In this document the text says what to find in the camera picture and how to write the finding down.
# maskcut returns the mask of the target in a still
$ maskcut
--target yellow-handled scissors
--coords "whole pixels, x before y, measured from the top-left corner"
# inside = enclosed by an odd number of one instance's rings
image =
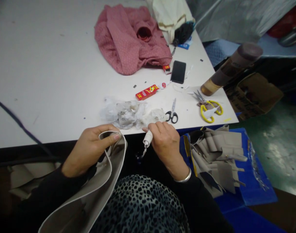
[[[206,101],[202,95],[200,94],[200,92],[197,90],[198,93],[195,93],[193,92],[196,97],[198,98],[199,100],[199,103],[198,103],[198,106],[201,108],[201,116],[203,118],[204,121],[206,121],[207,123],[213,123],[215,120],[214,120],[214,117],[211,116],[211,120],[207,119],[204,115],[204,112],[208,111],[208,110],[211,110],[213,108],[219,108],[220,110],[216,110],[215,113],[217,115],[222,115],[223,114],[223,108],[222,106],[216,102],[216,101],[213,101],[213,100],[209,100],[209,101]]]

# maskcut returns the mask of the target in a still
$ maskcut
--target brown bottle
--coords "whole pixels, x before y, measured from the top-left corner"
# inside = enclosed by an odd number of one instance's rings
[[[257,61],[262,53],[262,48],[255,43],[241,44],[215,74],[201,86],[201,92],[211,96],[229,80]]]

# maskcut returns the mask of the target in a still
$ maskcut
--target smartphone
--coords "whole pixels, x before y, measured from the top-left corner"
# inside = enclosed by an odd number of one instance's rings
[[[185,81],[186,63],[174,61],[171,81],[183,84]]]

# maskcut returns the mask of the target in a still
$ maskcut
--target scissors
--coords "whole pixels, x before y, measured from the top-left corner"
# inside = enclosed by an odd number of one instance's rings
[[[202,116],[203,120],[206,121],[207,123],[213,123],[215,121],[214,117],[211,116],[211,120],[209,120],[205,117],[204,112],[211,110],[213,108],[217,108],[215,113],[217,115],[222,115],[223,114],[222,106],[216,101],[212,101],[212,100],[206,101],[202,97],[202,95],[200,94],[200,92],[198,90],[197,90],[197,92],[198,93],[195,93],[195,92],[193,92],[193,93],[197,96],[197,98],[199,100],[198,106],[201,107],[201,116]]]
[[[167,115],[167,114],[169,115],[169,119],[166,120],[166,121],[171,120],[171,122],[172,122],[173,124],[176,124],[176,122],[178,121],[178,115],[177,115],[176,112],[174,112],[174,110],[175,110],[175,105],[176,105],[176,98],[174,99],[174,102],[173,102],[172,111],[168,111],[167,113],[165,113],[165,115]]]

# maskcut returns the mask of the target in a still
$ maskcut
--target bangle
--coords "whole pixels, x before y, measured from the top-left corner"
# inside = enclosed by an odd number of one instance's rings
[[[183,179],[182,181],[177,181],[177,180],[174,180],[174,181],[178,183],[186,183],[190,179],[190,177],[191,177],[191,169],[189,167],[189,174],[185,179]]]

